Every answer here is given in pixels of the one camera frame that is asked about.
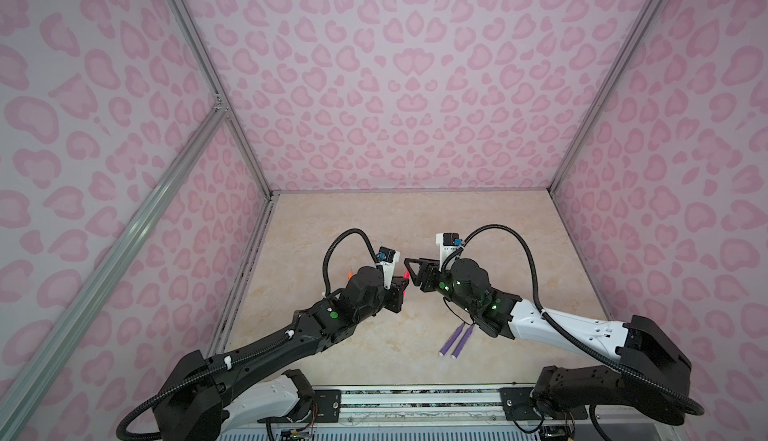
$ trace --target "purple pen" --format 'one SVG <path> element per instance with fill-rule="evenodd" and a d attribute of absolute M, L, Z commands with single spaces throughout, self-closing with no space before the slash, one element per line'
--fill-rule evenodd
<path fill-rule="evenodd" d="M 464 336 L 462 336 L 462 339 L 456 345 L 456 349 L 453 350 L 453 353 L 451 353 L 451 357 L 453 359 L 456 359 L 458 357 L 458 355 L 462 353 L 462 349 L 464 349 L 464 345 L 467 343 L 467 340 L 472 335 L 472 330 L 474 330 L 474 329 L 475 329 L 475 325 L 472 324 L 469 327 L 469 329 L 466 330 L 466 332 L 464 333 Z"/>
<path fill-rule="evenodd" d="M 446 342 L 446 345 L 442 347 L 440 350 L 440 356 L 445 356 L 448 353 L 448 350 L 451 349 L 451 345 L 456 341 L 458 338 L 458 335 L 462 333 L 462 328 L 464 327 L 464 323 L 461 323 L 456 328 L 456 331 L 453 332 L 451 337 L 448 338 L 448 341 Z"/>

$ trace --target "robotic arm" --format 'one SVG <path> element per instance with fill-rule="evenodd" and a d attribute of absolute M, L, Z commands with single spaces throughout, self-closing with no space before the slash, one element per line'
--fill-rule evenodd
<path fill-rule="evenodd" d="M 474 260 L 460 258 L 467 243 L 487 229 L 507 231 L 523 245 L 532 274 L 532 301 L 494 288 L 486 270 Z M 604 364 L 580 369 L 545 367 L 531 392 L 532 404 L 543 415 L 555 417 L 584 405 L 617 404 L 679 426 L 686 413 L 704 413 L 687 396 L 690 360 L 654 321 L 642 316 L 633 316 L 629 323 L 601 321 L 543 308 L 531 251 L 512 229 L 487 225 L 465 240 L 456 233 L 437 235 L 436 243 L 439 260 L 404 260 L 414 286 L 440 292 L 491 337 L 539 341 Z M 418 273 L 412 264 L 419 266 Z"/>
<path fill-rule="evenodd" d="M 328 260 L 343 237 L 359 234 L 377 267 L 361 267 L 346 287 L 312 307 L 293 313 L 293 321 L 274 333 L 228 353 L 203 358 L 200 350 L 181 358 L 158 395 L 148 399 L 118 425 L 123 441 L 214 441 L 221 432 L 272 417 L 301 421 L 309 412 L 314 391 L 301 371 L 289 370 L 273 381 L 259 383 L 297 359 L 321 353 L 350 337 L 357 325 L 381 309 L 399 313 L 408 280 L 392 275 L 399 253 L 385 247 L 373 254 L 367 236 L 350 230 L 334 241 Z M 128 425 L 152 408 L 160 431 L 130 433 Z"/>

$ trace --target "slotted metal panel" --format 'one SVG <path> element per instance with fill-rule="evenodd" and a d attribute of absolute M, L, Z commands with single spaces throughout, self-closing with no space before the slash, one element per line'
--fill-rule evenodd
<path fill-rule="evenodd" d="M 220 441 L 267 441 L 264 428 L 232 429 Z M 314 441 L 540 441 L 515 427 L 348 427 L 317 430 Z"/>

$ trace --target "pink heart patterned wall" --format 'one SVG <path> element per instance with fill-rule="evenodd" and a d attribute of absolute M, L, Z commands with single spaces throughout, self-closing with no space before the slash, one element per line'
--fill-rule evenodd
<path fill-rule="evenodd" d="M 556 201 L 612 313 L 693 362 L 692 441 L 768 438 L 766 0 L 669 0 Z"/>
<path fill-rule="evenodd" d="M 263 203 L 222 126 L 19 439 L 114 439 L 176 362 L 210 343 Z M 151 412 L 131 429 L 157 430 Z"/>
<path fill-rule="evenodd" d="M 187 0 L 274 189 L 548 186 L 644 0 Z"/>
<path fill-rule="evenodd" d="M 213 103 L 164 0 L 0 0 L 0 396 Z"/>

